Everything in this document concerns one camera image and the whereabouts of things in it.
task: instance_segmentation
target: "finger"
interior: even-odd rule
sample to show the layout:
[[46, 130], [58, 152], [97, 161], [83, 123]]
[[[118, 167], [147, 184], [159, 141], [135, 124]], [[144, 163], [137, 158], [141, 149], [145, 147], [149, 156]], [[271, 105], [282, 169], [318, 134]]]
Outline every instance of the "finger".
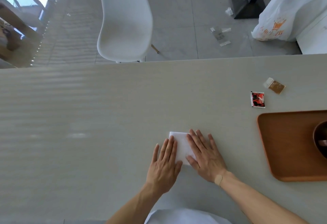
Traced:
[[216, 153], [219, 153], [218, 147], [217, 147], [216, 142], [215, 142], [214, 138], [212, 137], [212, 135], [211, 135], [211, 134], [208, 134], [208, 138], [209, 138], [209, 140], [210, 140], [210, 144], [211, 144], [212, 149], [213, 149]]
[[171, 150], [171, 155], [170, 155], [170, 158], [169, 158], [170, 163], [175, 164], [176, 154], [177, 154], [177, 141], [174, 140], [173, 149]]
[[152, 163], [154, 163], [155, 161], [157, 161], [158, 151], [159, 151], [159, 145], [156, 144], [156, 147], [154, 148], [153, 155], [152, 155]]
[[188, 144], [190, 145], [192, 151], [194, 152], [195, 156], [199, 156], [201, 154], [199, 148], [197, 147], [197, 145], [194, 143], [194, 140], [192, 138], [191, 135], [187, 134], [186, 135], [186, 138], [187, 138], [187, 141], [188, 141]]
[[183, 162], [182, 161], [177, 161], [176, 165], [175, 165], [175, 169], [174, 169], [174, 175], [175, 177], [178, 176], [179, 172], [181, 171], [181, 168], [182, 168], [182, 164]]
[[186, 157], [186, 159], [190, 163], [190, 165], [193, 167], [194, 170], [198, 171], [200, 169], [198, 162], [192, 156], [189, 155]]
[[209, 149], [210, 146], [209, 146], [209, 143], [205, 140], [205, 138], [203, 137], [202, 133], [200, 130], [197, 130], [197, 135], [200, 139], [200, 141], [202, 142], [203, 146], [206, 148], [206, 149]]
[[192, 136], [194, 143], [197, 145], [199, 150], [203, 151], [205, 147], [203, 146], [202, 142], [200, 141], [196, 133], [193, 131], [193, 129], [190, 129], [190, 135]]
[[168, 144], [168, 139], [165, 139], [160, 150], [159, 160], [162, 160], [164, 158], [167, 144]]
[[173, 148], [173, 143], [174, 143], [174, 136], [170, 136], [169, 137], [169, 141], [166, 147], [166, 151], [165, 151], [165, 155], [163, 157], [164, 160], [169, 160], [170, 154], [171, 154], [171, 150]]

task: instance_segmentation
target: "tray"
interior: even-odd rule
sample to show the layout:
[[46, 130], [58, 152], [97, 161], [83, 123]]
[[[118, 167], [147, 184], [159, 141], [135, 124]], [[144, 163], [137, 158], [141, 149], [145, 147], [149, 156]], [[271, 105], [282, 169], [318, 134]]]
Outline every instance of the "tray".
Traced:
[[265, 113], [257, 122], [272, 175], [284, 182], [327, 181], [327, 159], [313, 142], [327, 110]]

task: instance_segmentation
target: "chair leg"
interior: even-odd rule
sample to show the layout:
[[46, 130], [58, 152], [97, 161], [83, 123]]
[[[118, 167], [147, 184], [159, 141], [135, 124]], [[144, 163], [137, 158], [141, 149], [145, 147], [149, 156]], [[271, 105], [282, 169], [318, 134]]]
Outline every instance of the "chair leg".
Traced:
[[159, 53], [158, 49], [155, 48], [155, 46], [154, 46], [153, 44], [151, 44], [151, 47], [152, 47], [152, 48], [153, 48], [157, 53]]

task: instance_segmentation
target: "white napkin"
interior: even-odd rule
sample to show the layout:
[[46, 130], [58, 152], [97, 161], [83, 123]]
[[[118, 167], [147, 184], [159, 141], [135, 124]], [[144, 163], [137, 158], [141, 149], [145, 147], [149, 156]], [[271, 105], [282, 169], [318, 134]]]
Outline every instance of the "white napkin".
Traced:
[[187, 133], [170, 132], [169, 137], [173, 135], [174, 139], [178, 142], [176, 161], [182, 160], [183, 164], [190, 165], [186, 159], [186, 156], [191, 155], [194, 159], [196, 158], [190, 145], [188, 144], [186, 134]]

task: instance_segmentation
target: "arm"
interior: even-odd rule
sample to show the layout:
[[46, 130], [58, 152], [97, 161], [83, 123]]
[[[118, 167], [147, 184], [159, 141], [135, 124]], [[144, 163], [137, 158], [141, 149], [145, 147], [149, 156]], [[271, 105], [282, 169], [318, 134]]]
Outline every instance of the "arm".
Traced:
[[187, 139], [197, 161], [191, 156], [188, 156], [187, 160], [198, 174], [209, 182], [215, 182], [216, 176], [221, 175], [219, 186], [239, 205], [253, 224], [308, 224], [227, 171], [212, 135], [209, 134], [208, 138], [210, 143], [205, 140], [200, 130], [195, 133], [190, 129]]
[[175, 164], [177, 141], [173, 136], [166, 139], [158, 158], [159, 145], [154, 148], [146, 182], [141, 191], [122, 206], [106, 224], [143, 224], [161, 195], [174, 185], [182, 161]]

